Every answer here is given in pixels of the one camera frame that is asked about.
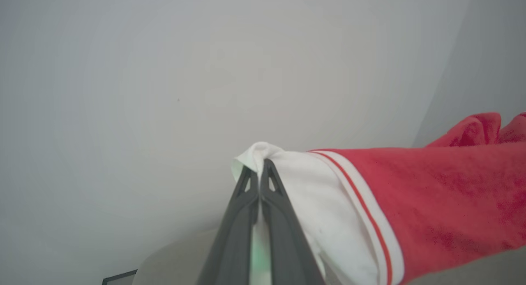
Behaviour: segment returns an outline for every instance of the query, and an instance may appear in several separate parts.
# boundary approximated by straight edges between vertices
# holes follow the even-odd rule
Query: gray surface
[[[141,265],[133,285],[194,285],[216,230],[160,249]],[[410,285],[522,285],[526,283],[526,248],[487,257],[465,266],[418,278]],[[338,285],[327,270],[328,285]]]
[[[108,285],[132,285],[135,275],[108,282]]]
[[[496,111],[507,124],[526,110],[526,0],[471,0],[413,146],[468,115]]]

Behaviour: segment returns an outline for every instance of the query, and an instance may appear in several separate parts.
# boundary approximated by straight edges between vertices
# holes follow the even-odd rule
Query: red and white garment
[[[425,148],[287,152],[273,160],[309,244],[343,284],[397,285],[526,244],[526,113],[473,115]]]

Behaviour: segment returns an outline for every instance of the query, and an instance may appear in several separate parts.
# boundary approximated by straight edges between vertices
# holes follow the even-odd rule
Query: white wall
[[[471,0],[414,146],[471,114],[496,111],[506,125],[525,110],[526,0]]]
[[[216,225],[232,156],[410,146],[468,0],[0,0],[0,283]]]

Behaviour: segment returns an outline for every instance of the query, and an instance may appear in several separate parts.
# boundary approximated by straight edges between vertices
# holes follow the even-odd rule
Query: striped trim
[[[402,250],[367,182],[344,156],[327,150],[311,153],[329,165],[342,184],[347,186],[345,189],[371,237],[378,261],[379,284],[399,284],[404,277]]]

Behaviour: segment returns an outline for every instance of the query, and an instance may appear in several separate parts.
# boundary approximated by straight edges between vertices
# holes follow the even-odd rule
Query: crumpled red fabric
[[[467,117],[425,148],[331,150],[391,224],[408,283],[526,244],[526,113]]]

